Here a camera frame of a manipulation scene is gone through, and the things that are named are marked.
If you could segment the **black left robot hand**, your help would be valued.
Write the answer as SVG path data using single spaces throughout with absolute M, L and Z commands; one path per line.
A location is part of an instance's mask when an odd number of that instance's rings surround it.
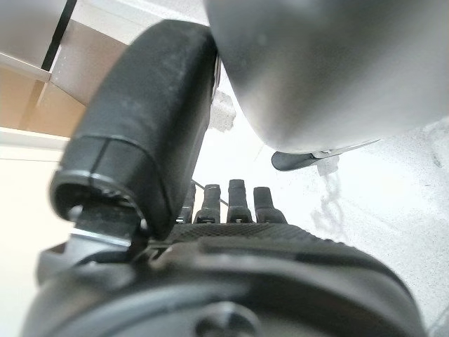
M 217 83 L 203 25 L 164 20 L 113 66 L 49 188 L 73 223 L 42 251 L 23 336 L 424 336 L 410 291 L 376 258 L 289 225 L 268 188 L 191 178 Z

